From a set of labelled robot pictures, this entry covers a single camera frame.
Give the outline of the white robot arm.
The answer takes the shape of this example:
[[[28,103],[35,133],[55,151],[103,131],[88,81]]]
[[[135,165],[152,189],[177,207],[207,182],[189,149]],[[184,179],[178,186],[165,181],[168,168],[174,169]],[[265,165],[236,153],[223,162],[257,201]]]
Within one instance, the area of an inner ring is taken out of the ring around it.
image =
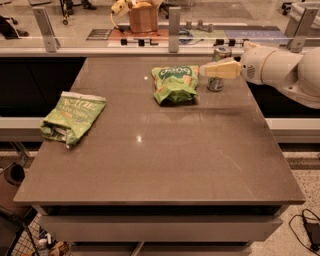
[[[227,57],[201,65],[199,73],[208,78],[241,76],[246,82],[271,86],[295,102],[319,109],[319,54],[319,47],[301,54],[246,41],[239,62]]]

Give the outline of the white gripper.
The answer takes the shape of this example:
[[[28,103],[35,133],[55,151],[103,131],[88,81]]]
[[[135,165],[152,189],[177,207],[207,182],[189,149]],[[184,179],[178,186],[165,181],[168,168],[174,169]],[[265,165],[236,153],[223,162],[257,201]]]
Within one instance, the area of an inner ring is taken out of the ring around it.
[[[227,57],[217,62],[210,62],[199,67],[199,74],[209,78],[235,79],[240,73],[245,81],[262,85],[262,71],[266,60],[277,51],[275,47],[260,46],[260,44],[244,41],[246,50],[240,63],[233,57]]]

